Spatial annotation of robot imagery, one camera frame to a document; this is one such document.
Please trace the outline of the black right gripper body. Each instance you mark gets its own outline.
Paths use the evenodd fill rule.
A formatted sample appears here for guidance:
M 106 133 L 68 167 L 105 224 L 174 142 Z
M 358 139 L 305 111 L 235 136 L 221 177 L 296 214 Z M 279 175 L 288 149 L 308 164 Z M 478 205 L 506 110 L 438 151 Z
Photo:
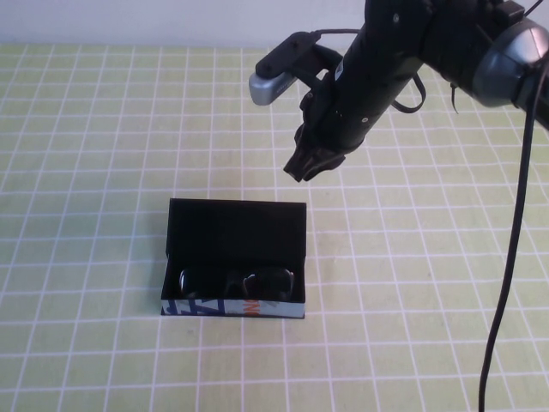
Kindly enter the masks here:
M 306 148 L 325 148 L 342 151 L 341 89 L 335 71 L 328 71 L 320 83 L 300 104 L 303 122 L 295 133 L 296 151 Z

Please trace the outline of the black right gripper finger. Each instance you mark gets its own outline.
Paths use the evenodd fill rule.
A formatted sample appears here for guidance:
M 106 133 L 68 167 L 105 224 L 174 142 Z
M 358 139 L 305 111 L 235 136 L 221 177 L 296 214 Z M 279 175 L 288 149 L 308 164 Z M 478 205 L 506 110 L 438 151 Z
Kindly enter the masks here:
M 296 182 L 310 181 L 318 175 L 318 155 L 317 147 L 298 145 L 283 170 Z
M 343 154 L 336 154 L 328 150 L 315 150 L 305 162 L 303 180 L 310 181 L 320 173 L 333 171 L 345 159 L 346 156 Z

